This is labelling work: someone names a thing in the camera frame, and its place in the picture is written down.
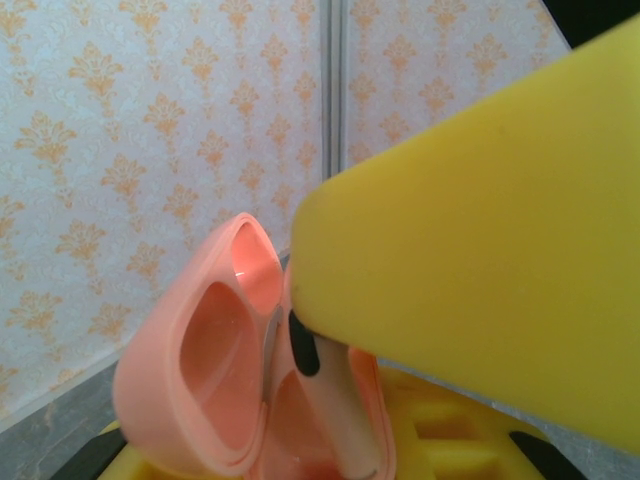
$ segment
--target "wallpaper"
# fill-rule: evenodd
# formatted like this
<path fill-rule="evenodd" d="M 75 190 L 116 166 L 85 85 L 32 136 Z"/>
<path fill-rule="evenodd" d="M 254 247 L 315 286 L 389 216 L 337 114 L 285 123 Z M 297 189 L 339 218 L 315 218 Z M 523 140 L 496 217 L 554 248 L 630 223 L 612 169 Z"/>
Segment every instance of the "wallpaper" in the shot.
<path fill-rule="evenodd" d="M 347 167 L 569 51 L 541 0 L 347 2 Z"/>
<path fill-rule="evenodd" d="M 0 0 L 0 421 L 321 181 L 318 0 Z"/>

